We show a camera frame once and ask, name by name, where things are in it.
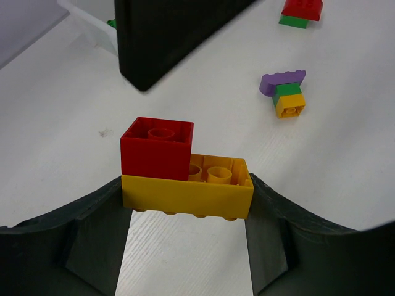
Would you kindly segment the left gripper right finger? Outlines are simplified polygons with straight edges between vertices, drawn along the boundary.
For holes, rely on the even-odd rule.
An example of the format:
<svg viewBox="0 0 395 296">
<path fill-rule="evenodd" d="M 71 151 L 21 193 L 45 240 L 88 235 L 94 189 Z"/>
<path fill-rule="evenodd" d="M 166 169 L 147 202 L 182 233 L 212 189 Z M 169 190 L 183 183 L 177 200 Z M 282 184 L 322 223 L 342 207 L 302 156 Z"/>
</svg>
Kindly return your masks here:
<svg viewBox="0 0 395 296">
<path fill-rule="evenodd" d="M 245 227 L 254 295 L 394 294 L 394 223 L 356 231 L 252 182 Z"/>
</svg>

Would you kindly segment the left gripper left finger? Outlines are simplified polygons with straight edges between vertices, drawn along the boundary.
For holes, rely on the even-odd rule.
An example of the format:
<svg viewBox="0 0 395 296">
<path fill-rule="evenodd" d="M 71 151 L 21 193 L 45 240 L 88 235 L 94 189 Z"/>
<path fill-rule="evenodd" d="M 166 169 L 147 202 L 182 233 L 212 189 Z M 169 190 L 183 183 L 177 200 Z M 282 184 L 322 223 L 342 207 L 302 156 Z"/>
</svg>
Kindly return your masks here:
<svg viewBox="0 0 395 296">
<path fill-rule="evenodd" d="M 132 211 L 121 179 L 1 227 L 1 295 L 115 295 Z"/>
</svg>

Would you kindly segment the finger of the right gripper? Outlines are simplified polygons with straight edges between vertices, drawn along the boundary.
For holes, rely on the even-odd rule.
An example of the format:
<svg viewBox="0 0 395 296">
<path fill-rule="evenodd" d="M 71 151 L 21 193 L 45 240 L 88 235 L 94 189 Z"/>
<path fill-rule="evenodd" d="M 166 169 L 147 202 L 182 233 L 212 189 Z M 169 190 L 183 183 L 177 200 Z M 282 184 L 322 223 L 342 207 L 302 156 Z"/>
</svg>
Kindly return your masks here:
<svg viewBox="0 0 395 296">
<path fill-rule="evenodd" d="M 146 92 L 252 0 L 117 0 L 119 69 Z"/>
</svg>

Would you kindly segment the green printed lego brick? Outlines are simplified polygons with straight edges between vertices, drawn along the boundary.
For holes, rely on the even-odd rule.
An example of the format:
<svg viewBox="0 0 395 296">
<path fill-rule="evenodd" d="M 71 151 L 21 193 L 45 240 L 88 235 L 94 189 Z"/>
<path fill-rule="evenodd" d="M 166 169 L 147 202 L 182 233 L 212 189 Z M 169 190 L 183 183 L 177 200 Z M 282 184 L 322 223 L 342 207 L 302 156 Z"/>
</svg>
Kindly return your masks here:
<svg viewBox="0 0 395 296">
<path fill-rule="evenodd" d="M 116 19 L 108 20 L 106 22 L 110 27 L 117 29 Z"/>
</svg>

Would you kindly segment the red yellow green lego stack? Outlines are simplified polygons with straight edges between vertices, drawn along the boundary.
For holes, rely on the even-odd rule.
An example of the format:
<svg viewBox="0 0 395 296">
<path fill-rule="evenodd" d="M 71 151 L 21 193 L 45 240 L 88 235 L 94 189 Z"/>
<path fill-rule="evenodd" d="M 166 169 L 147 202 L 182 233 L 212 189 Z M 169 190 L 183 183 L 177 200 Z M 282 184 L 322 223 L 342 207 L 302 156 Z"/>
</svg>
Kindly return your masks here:
<svg viewBox="0 0 395 296">
<path fill-rule="evenodd" d="M 192 153 L 193 128 L 147 117 L 131 124 L 120 138 L 123 206 L 246 219 L 254 186 L 245 160 Z"/>
</svg>

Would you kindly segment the purple green yellow lego stack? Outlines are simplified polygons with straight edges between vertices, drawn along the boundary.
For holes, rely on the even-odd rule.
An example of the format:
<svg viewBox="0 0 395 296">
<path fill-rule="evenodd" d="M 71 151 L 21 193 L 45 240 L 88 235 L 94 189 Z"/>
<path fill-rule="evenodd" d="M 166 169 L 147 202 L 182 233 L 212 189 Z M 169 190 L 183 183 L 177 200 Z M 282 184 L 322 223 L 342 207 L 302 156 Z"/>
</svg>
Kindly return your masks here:
<svg viewBox="0 0 395 296">
<path fill-rule="evenodd" d="M 305 70 L 264 74 L 259 91 L 271 97 L 279 119 L 298 117 L 306 106 L 301 84 L 306 76 Z"/>
</svg>

